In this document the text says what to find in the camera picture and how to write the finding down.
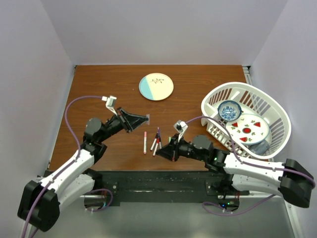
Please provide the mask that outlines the white pen pink tip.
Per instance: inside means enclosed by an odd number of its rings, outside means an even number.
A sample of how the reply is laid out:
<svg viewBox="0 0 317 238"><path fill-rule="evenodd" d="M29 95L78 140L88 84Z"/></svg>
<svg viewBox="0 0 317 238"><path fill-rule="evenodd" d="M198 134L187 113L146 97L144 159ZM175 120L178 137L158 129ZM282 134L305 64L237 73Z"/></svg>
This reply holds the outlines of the white pen pink tip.
<svg viewBox="0 0 317 238"><path fill-rule="evenodd" d="M147 153L147 132L144 131L144 140L143 140L143 153Z"/></svg>

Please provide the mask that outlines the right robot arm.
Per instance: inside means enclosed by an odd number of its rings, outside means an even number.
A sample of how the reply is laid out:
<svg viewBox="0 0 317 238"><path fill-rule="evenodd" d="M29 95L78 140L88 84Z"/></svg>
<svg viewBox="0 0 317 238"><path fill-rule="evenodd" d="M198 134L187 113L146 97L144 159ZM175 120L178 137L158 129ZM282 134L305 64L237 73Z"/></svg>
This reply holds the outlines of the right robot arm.
<svg viewBox="0 0 317 238"><path fill-rule="evenodd" d="M156 154L173 162L179 157L204 162L209 172L225 176L218 189L227 195L235 191L259 191L280 196L297 207L309 208L316 186L314 177L296 160L266 162L241 157L214 148L204 135L187 142L175 134Z"/></svg>

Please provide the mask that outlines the white pen red tip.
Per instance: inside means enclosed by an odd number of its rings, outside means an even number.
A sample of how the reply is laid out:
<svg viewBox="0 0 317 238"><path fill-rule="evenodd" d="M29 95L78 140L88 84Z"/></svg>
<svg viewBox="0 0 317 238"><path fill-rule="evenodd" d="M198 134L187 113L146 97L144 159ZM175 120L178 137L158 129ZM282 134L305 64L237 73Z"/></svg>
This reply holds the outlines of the white pen red tip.
<svg viewBox="0 0 317 238"><path fill-rule="evenodd" d="M157 141L157 142L156 142L155 147L154 147L154 149L153 149L153 157L155 157L155 156L156 156L156 153L157 153L158 147L159 147L159 141Z"/></svg>

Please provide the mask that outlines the white pen black tip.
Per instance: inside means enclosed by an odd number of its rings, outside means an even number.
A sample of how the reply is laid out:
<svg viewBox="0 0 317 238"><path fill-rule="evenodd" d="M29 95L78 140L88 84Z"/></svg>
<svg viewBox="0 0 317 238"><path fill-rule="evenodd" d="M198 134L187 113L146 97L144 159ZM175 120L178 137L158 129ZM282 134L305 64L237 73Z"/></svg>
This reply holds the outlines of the white pen black tip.
<svg viewBox="0 0 317 238"><path fill-rule="evenodd" d="M150 151L153 151L153 150L154 150L154 147L155 147L155 145L157 144L158 137L159 137L159 135L158 135L158 133L156 133L156 136L155 136L155 138L154 138L154 140L153 140L153 143L152 143L152 145L151 145L151 147L150 147Z"/></svg>

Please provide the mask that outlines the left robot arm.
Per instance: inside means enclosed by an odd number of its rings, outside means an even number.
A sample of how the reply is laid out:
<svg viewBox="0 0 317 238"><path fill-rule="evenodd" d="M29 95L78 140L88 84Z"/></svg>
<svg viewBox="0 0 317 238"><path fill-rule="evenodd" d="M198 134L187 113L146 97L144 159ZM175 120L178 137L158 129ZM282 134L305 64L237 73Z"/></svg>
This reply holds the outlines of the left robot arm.
<svg viewBox="0 0 317 238"><path fill-rule="evenodd" d="M43 232L51 229L60 213L78 197L101 192L101 178L90 167L105 153L107 146L103 142L121 130L130 133L147 121L148 116L131 114L122 108L106 122L90 119L80 149L49 176L25 185L17 216Z"/></svg>

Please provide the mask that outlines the clear pen cap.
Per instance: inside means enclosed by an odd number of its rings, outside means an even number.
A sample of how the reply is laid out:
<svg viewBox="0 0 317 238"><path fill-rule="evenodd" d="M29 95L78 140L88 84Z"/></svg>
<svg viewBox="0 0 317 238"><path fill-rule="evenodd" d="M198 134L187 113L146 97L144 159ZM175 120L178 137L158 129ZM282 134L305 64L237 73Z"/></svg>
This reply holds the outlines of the clear pen cap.
<svg viewBox="0 0 317 238"><path fill-rule="evenodd" d="M147 114L146 117L147 117L147 125L150 125L150 114Z"/></svg>

